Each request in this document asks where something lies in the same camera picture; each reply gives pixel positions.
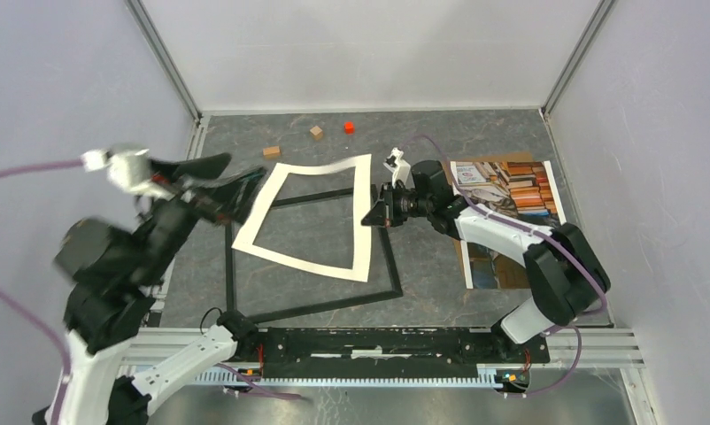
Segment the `black picture frame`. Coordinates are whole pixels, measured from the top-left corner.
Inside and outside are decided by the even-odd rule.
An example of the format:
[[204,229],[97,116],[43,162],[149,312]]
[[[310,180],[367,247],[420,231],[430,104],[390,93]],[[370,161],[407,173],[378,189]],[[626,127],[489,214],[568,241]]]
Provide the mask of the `black picture frame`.
[[[327,200],[336,199],[339,197],[351,197],[353,188],[336,189],[311,195],[298,197],[290,197],[280,200],[274,200],[272,208],[282,208],[291,205],[301,205],[307,203],[316,203]],[[401,281],[399,279],[397,265],[394,259],[390,237],[386,229],[379,228],[378,236],[382,247],[385,265],[390,278],[390,289],[360,295],[356,297],[347,297],[337,300],[331,300],[311,305],[301,305],[287,309],[259,313],[245,314],[245,316],[256,324],[266,323],[270,321],[279,321],[291,319],[294,317],[304,316],[307,314],[324,313],[342,308],[354,307],[358,305],[366,305],[375,302],[387,301],[403,296]],[[236,306],[236,289],[235,289],[235,254],[231,248],[231,244],[235,239],[235,229],[233,226],[227,227],[225,230],[225,299],[227,309],[238,310]]]

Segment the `white mat board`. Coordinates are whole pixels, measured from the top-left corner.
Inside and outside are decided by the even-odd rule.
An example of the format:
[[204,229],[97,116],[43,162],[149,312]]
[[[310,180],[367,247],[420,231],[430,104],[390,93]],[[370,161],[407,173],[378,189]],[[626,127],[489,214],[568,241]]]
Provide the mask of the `white mat board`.
[[[372,230],[370,227],[362,225],[361,220],[371,206],[371,160],[372,156],[370,154],[364,154],[324,166],[295,166],[284,163],[275,165],[266,179],[266,183],[259,191],[249,217],[238,230],[231,248],[307,273],[354,282],[366,282],[371,262]],[[269,213],[273,201],[289,175],[322,176],[337,174],[350,168],[354,170],[352,191],[353,258],[351,267],[332,267],[312,263],[271,251],[255,244],[266,215]]]

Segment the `book photo print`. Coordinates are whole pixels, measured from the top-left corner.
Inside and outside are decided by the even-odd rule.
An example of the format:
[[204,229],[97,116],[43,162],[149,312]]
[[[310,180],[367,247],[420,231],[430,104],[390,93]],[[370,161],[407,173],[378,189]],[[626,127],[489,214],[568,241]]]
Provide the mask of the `book photo print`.
[[549,161],[507,162],[499,170],[520,221],[557,227],[567,221]]

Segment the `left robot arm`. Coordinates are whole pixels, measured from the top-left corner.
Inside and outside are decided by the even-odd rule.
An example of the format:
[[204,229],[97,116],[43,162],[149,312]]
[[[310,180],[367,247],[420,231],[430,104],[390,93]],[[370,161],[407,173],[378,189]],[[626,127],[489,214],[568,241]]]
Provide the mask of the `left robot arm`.
[[142,148],[94,150],[81,157],[89,171],[150,208],[134,230],[96,217],[71,226],[54,259],[73,284],[64,323],[70,358],[51,404],[35,424],[144,424],[178,389],[222,361],[250,359],[258,329],[243,314],[225,311],[201,336],[151,371],[118,371],[155,304],[144,293],[161,283],[196,224],[244,223],[267,175],[264,166],[225,175],[227,153],[167,162]]

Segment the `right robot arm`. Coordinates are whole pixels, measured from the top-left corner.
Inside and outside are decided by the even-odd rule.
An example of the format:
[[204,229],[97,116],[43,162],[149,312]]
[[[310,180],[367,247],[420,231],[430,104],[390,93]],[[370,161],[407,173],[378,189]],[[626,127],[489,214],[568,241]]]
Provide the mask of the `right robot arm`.
[[532,337],[592,313],[593,304],[606,309],[609,279],[577,226],[534,225],[476,204],[460,193],[437,160],[410,168],[411,188],[402,181],[396,160],[387,164],[392,179],[381,186],[362,225],[393,228],[425,218],[442,235],[482,245],[524,267],[531,295],[494,324],[490,347],[498,359],[517,359]]

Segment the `brown wooden block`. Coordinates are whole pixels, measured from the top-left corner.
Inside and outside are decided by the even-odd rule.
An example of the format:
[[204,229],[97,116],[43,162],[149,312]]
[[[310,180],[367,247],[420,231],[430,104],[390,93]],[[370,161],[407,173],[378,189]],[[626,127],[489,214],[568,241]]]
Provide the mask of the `brown wooden block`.
[[282,154],[282,149],[280,146],[269,146],[263,149],[262,154],[264,159],[279,158]]

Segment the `red cube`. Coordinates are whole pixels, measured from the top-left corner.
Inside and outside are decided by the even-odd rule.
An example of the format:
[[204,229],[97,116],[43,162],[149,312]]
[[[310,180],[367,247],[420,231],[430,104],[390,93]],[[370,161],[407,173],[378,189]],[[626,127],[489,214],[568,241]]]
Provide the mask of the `red cube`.
[[351,121],[345,122],[343,125],[343,131],[345,134],[353,134],[355,130],[354,124]]

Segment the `light wooden cube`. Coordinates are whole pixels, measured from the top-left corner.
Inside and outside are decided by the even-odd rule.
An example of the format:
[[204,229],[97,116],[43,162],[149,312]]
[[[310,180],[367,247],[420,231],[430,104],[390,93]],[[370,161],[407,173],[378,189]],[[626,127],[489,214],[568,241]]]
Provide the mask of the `light wooden cube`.
[[315,141],[321,140],[324,136],[323,130],[319,126],[312,127],[309,132]]

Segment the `brown backing board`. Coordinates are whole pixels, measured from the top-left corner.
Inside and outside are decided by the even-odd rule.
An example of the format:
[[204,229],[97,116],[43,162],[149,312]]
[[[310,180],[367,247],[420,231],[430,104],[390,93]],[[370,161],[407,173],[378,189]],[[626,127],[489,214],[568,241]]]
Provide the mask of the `brown backing board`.
[[[517,206],[511,191],[504,187],[499,170],[507,162],[532,160],[529,152],[513,152],[452,160],[448,170],[474,202],[516,218]],[[454,248],[467,289],[522,290],[529,286],[523,267],[516,261],[477,243],[456,241]]]

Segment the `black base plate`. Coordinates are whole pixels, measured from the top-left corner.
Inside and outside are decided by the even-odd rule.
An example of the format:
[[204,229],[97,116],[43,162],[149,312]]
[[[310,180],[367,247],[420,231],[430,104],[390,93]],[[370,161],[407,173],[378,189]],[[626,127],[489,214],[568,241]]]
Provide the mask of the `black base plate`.
[[457,355],[461,359],[489,363],[530,364],[535,336],[515,344],[488,328],[266,328],[245,338],[233,356],[234,361],[290,362],[295,357],[316,353],[357,355],[377,350],[388,356],[416,354]]

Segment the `aluminium rail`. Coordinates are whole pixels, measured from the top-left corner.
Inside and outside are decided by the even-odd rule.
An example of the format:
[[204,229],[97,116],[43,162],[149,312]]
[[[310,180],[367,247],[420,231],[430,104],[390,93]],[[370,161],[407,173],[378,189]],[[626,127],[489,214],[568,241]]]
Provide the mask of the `aluminium rail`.
[[[575,371],[583,369],[631,369],[645,366],[635,338],[620,329],[565,330],[535,343],[528,359],[534,369]],[[316,353],[290,362],[226,362],[205,367],[190,379],[195,385],[265,387],[390,387],[390,388],[494,388],[502,379],[520,373],[521,363],[489,363],[461,359],[457,355],[386,355],[377,350],[357,355]]]

